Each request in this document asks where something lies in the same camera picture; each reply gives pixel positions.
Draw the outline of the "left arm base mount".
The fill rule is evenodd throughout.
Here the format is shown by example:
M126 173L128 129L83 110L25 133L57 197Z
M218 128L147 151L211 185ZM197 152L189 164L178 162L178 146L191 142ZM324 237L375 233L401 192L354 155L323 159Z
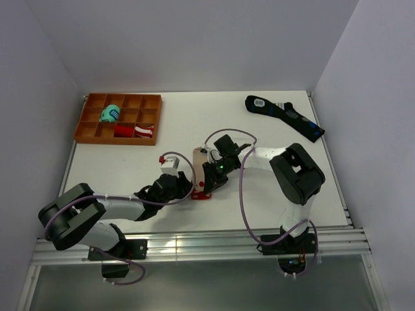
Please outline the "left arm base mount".
M118 283L119 279L124 279L133 271L140 273L136 282L141 281L146 274L146 270L141 263L136 261L144 260L146 257L146 239L127 239L122 240L109 251L90 247L87 259L92 262L101 261L102 277L107 281Z

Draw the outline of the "beige sock with red toe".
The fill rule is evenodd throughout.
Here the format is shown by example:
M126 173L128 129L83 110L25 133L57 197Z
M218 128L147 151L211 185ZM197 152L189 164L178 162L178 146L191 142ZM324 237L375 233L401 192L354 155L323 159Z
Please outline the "beige sock with red toe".
M211 193L204 193L205 177L202 165L208 161L207 152L201 147L193 150L193 167L195 169L195 188L192 192L192 200L209 200Z

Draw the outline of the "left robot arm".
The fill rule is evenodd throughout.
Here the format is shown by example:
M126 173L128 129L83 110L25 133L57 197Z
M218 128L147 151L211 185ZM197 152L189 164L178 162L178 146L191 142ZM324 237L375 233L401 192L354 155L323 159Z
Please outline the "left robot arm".
M79 183L43 207L38 219L45 239L58 251L84 244L118 259L126 252L125 236L116 225L102 220L148 220L164 206L184 201L193 189L194 184L182 171L176 176L162 174L130 197L99 195L87 183Z

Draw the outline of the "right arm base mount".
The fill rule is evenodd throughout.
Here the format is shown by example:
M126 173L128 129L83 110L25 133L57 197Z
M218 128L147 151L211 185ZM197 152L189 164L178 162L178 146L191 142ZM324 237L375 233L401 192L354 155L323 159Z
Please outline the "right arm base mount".
M308 231L296 238L286 237L277 244L265 246L258 244L256 249L264 256L290 255L290 257L278 259L281 270L288 274L299 274L306 270L308 264L317 261L317 243L315 234Z

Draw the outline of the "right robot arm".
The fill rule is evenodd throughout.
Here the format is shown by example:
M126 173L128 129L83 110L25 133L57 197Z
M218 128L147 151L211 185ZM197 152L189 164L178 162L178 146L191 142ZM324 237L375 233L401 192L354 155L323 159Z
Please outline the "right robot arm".
M251 230L243 201L243 173L246 168L273 172L278 185L290 203L280 226L281 236L264 245L281 242L282 248L293 253L303 244L303 237L314 226L309 219L314 197L320 192L326 177L304 147L293 143L285 148L257 147L255 143L238 146L229 135L224 135L214 145L219 159L208 158L202 164L204 193L209 194L225 185L228 174L239 171L239 205L246 230L257 242Z

